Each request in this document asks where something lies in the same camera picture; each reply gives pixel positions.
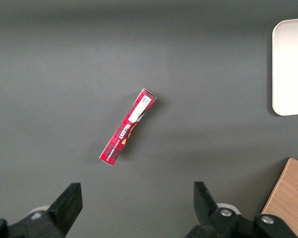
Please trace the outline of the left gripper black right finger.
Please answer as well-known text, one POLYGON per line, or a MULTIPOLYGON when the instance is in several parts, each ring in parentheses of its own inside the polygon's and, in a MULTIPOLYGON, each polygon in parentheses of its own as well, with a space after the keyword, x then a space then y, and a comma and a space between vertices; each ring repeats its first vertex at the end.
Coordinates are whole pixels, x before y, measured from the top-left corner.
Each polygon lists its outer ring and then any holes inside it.
POLYGON ((253 222, 231 205, 218 205, 203 182, 194 182, 194 210, 199 225, 187 238, 255 238, 253 222))

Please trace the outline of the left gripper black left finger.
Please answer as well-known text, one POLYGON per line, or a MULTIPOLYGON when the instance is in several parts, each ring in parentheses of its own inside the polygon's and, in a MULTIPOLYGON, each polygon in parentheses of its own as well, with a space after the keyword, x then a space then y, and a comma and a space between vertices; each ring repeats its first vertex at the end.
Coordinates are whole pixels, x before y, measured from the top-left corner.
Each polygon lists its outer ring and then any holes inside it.
POLYGON ((8 226, 9 238, 64 238, 82 210, 80 183, 71 183, 47 209, 8 226))

